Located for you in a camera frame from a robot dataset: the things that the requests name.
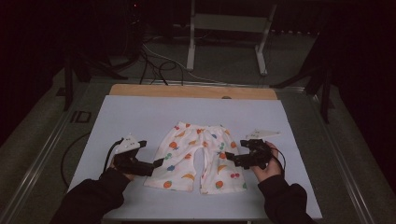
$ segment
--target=garment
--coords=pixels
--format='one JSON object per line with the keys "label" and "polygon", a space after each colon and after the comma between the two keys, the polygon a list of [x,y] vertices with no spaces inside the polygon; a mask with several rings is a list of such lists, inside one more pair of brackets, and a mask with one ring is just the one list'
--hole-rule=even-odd
{"label": "garment", "polygon": [[71,189],[50,224],[100,223],[103,215],[123,204],[122,193],[130,180],[108,168],[99,180],[86,179]]}
{"label": "garment", "polygon": [[161,142],[154,160],[164,158],[145,186],[159,189],[192,191],[196,171],[194,154],[205,154],[201,175],[201,193],[219,194],[246,190],[242,168],[227,160],[225,152],[238,155],[230,132],[221,126],[201,126],[179,122]]}
{"label": "garment", "polygon": [[289,184],[282,175],[262,181],[259,189],[265,198],[264,209],[275,223],[316,223],[306,212],[306,191],[298,184]]}

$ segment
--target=white metal stand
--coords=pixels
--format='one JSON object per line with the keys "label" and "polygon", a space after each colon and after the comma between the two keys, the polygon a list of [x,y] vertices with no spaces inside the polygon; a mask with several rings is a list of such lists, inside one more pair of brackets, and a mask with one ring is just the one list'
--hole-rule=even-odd
{"label": "white metal stand", "polygon": [[270,15],[267,18],[200,14],[195,13],[195,0],[191,0],[190,46],[187,58],[187,70],[192,71],[194,69],[195,29],[242,31],[262,33],[262,42],[255,47],[255,51],[260,74],[266,76],[267,71],[263,56],[263,48],[271,28],[275,11],[276,5],[272,5]]}

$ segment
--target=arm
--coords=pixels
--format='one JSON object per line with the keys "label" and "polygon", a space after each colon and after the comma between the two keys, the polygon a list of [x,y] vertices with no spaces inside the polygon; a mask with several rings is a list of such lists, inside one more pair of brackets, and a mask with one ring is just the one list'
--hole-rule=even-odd
{"label": "arm", "polygon": [[104,214],[123,204],[122,193],[133,178],[110,167],[99,180],[82,181],[64,196],[50,223],[98,223]]}
{"label": "arm", "polygon": [[[266,142],[270,148],[276,148]],[[277,157],[277,150],[272,150]],[[298,184],[289,186],[281,175],[281,168],[274,159],[262,170],[258,166],[251,167],[259,180],[259,189],[265,198],[264,209],[267,216],[275,223],[315,223],[305,212],[306,191]]]}

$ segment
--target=white sheet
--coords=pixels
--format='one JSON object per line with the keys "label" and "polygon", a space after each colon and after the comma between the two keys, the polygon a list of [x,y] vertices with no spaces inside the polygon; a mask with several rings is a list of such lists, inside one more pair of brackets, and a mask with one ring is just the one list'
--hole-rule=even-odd
{"label": "white sheet", "polygon": [[[92,134],[78,164],[70,188],[86,178],[97,179],[102,173],[106,154],[114,142],[131,133],[138,141],[147,140],[137,158],[153,162],[155,152],[165,135],[179,121],[200,125],[219,125],[230,130],[241,154],[239,140],[255,129],[280,132],[268,137],[285,155],[286,179],[302,185],[308,194],[307,213],[321,218],[318,203],[306,173],[300,151],[280,101],[221,100],[141,96],[107,96]],[[197,175],[203,170],[204,158],[198,151],[195,159]],[[125,203],[106,215],[124,220],[255,220],[267,218],[264,198],[258,181],[250,170],[243,173],[247,190],[220,195],[202,195],[199,178],[193,192],[144,187],[145,177],[137,176],[124,191]]]}

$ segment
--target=hand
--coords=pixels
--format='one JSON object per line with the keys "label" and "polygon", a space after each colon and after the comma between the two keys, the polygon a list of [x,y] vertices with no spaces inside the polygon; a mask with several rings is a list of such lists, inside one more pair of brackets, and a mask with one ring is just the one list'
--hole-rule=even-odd
{"label": "hand", "polygon": [[[113,159],[111,160],[110,167],[113,168],[113,169],[115,169],[115,170],[117,170],[116,166],[114,165],[114,157],[113,157]],[[133,181],[133,180],[134,180],[134,175],[129,175],[129,174],[123,174],[123,175],[125,175],[125,177],[127,177],[130,181]]]}
{"label": "hand", "polygon": [[[276,146],[267,141],[265,141],[265,144],[271,148],[272,154],[277,158],[278,151],[274,149]],[[280,175],[282,173],[281,168],[274,158],[268,162],[267,167],[263,170],[259,166],[251,166],[250,169],[253,171],[254,175],[256,175],[259,182],[262,182],[273,175]]]}

